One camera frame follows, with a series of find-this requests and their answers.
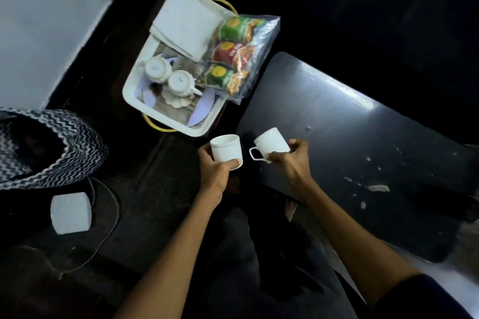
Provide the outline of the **person's right hand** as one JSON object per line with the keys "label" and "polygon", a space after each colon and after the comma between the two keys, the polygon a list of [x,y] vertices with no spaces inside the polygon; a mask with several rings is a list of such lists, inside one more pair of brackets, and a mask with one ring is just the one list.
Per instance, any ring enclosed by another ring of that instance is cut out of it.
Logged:
{"label": "person's right hand", "polygon": [[288,145],[291,148],[290,153],[294,155],[294,162],[279,165],[283,167],[292,189],[299,194],[313,182],[309,167],[308,142],[301,139],[290,139]]}

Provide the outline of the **person's left hand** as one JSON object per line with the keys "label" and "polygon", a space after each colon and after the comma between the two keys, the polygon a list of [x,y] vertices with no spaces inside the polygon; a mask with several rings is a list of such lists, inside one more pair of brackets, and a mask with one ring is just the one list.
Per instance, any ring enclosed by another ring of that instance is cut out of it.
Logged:
{"label": "person's left hand", "polygon": [[226,189],[229,173],[219,168],[220,163],[213,161],[210,143],[206,143],[198,150],[200,159],[200,189],[198,196],[218,206]]}

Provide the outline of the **white cup with handle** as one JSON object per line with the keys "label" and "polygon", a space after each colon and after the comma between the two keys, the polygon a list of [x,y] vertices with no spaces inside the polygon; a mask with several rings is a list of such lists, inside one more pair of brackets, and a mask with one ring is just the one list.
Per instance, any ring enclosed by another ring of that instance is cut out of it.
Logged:
{"label": "white cup with handle", "polygon": [[[291,151],[290,146],[276,127],[271,128],[258,136],[254,140],[254,144],[255,146],[248,151],[251,159],[255,161],[264,161],[267,164],[272,163],[267,159],[270,153],[289,153]],[[255,158],[252,152],[253,150],[260,152],[261,158]]]}

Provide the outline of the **white cup without visible handle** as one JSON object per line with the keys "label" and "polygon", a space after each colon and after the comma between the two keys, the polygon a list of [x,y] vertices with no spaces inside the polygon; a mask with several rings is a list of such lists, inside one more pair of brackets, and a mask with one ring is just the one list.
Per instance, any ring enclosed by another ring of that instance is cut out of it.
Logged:
{"label": "white cup without visible handle", "polygon": [[238,169],[243,165],[240,137],[235,134],[221,135],[213,138],[210,142],[213,161],[222,163],[233,159],[239,160]]}

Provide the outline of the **person's left forearm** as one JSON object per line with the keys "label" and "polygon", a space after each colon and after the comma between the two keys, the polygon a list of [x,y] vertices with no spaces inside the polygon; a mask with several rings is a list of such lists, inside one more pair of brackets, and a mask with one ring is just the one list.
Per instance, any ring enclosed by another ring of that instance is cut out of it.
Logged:
{"label": "person's left forearm", "polygon": [[225,188],[201,188],[188,214],[113,319],[181,319],[196,258]]}

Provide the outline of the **person's right forearm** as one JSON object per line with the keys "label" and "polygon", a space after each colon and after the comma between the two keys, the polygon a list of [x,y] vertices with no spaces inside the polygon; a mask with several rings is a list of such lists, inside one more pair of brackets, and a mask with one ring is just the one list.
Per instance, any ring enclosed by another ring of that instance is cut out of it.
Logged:
{"label": "person's right forearm", "polygon": [[296,190],[320,225],[369,307],[405,280],[421,274],[338,206],[311,176]]}

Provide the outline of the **white scalloped saucer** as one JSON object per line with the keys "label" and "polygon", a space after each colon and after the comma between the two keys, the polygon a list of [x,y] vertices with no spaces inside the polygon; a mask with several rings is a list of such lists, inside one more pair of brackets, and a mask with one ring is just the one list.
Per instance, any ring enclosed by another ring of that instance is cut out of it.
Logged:
{"label": "white scalloped saucer", "polygon": [[187,97],[176,96],[167,88],[162,89],[161,96],[165,100],[166,104],[174,108],[187,107],[192,103],[194,99],[192,96],[187,96]]}

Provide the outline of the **green and yellow snack packet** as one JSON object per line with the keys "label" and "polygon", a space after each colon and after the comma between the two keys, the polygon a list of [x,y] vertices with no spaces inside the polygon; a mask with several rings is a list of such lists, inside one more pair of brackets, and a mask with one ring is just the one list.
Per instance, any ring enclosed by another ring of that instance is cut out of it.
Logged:
{"label": "green and yellow snack packet", "polygon": [[243,82],[248,78],[246,70],[235,70],[221,64],[211,64],[202,75],[202,84],[236,95]]}

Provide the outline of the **white rectangular tray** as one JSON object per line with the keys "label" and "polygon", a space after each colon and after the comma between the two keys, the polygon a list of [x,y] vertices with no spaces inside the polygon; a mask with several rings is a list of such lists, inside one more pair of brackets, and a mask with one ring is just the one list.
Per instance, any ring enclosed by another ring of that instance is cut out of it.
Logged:
{"label": "white rectangular tray", "polygon": [[150,127],[162,132],[178,132],[193,138],[205,136],[212,128],[227,103],[206,89],[202,96],[178,97],[167,83],[159,84],[149,79],[147,61],[155,56],[174,64],[176,55],[167,58],[163,45],[152,34],[146,38],[138,57],[123,85],[123,99],[143,116]]}

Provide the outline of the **clear plastic bag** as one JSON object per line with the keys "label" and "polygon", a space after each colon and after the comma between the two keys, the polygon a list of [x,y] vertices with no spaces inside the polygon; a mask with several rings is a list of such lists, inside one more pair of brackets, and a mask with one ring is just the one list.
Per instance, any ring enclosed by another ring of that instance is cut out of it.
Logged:
{"label": "clear plastic bag", "polygon": [[[255,34],[252,39],[252,41],[248,44],[253,44],[256,46],[255,53],[253,57],[250,59],[248,62],[247,66],[242,69],[246,70],[249,72],[248,78],[243,82],[243,84],[240,87],[239,92],[236,95],[229,95],[227,92],[224,92],[222,90],[216,89],[217,95],[219,95],[222,98],[225,98],[227,100],[230,100],[231,102],[235,104],[240,104],[242,100],[248,96],[250,93],[252,87],[254,86],[257,76],[259,73],[260,68],[262,67],[268,53],[271,50],[272,44],[275,41],[279,31],[280,31],[280,23],[281,23],[281,18],[276,15],[248,15],[248,14],[239,14],[241,16],[246,16],[246,17],[252,17],[252,18],[259,18],[259,19],[265,19],[266,22],[257,27],[255,29]],[[202,84],[202,75],[206,71],[206,69],[213,63],[215,62],[210,62],[207,59],[208,52],[212,50],[213,47],[215,47],[219,42],[224,41],[224,40],[218,40],[215,37],[215,34],[213,36],[213,39],[211,40],[208,49],[206,53],[204,54],[201,62],[204,65],[205,70],[200,74],[200,77],[198,78],[199,86],[201,87],[210,87]]]}

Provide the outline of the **person's dark trousers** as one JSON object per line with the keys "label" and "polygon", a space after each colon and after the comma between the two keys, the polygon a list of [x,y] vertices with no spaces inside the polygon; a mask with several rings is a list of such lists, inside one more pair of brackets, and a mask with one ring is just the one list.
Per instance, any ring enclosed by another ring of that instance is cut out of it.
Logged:
{"label": "person's dark trousers", "polygon": [[207,226],[182,319],[373,319],[278,201],[224,195]]}

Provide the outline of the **red snack packet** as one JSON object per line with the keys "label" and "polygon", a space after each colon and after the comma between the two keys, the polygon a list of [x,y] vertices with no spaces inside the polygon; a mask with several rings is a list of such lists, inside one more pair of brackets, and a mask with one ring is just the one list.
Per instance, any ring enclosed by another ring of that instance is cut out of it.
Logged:
{"label": "red snack packet", "polygon": [[256,46],[230,41],[221,41],[208,52],[210,62],[220,63],[233,69],[244,69],[253,57]]}

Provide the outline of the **folded white cloth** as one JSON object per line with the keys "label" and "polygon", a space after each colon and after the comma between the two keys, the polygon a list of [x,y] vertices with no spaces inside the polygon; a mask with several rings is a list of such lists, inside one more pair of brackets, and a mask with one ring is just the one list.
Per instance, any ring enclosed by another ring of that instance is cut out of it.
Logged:
{"label": "folded white cloth", "polygon": [[219,25],[235,15],[212,0],[165,0],[149,31],[169,48],[199,62]]}

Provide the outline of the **white tissue roll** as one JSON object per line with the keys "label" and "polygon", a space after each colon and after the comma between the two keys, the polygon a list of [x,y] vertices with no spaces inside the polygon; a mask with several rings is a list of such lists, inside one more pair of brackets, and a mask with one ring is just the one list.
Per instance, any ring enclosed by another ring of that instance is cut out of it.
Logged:
{"label": "white tissue roll", "polygon": [[91,228],[91,202],[85,192],[54,195],[50,218],[57,235],[84,232]]}

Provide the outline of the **zigzag patterned bag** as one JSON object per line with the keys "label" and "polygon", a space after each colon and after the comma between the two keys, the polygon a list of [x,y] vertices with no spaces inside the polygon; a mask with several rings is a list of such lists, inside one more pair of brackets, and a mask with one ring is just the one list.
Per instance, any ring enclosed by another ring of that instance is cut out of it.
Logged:
{"label": "zigzag patterned bag", "polygon": [[77,183],[107,156],[99,133],[71,111],[0,107],[0,191]]}

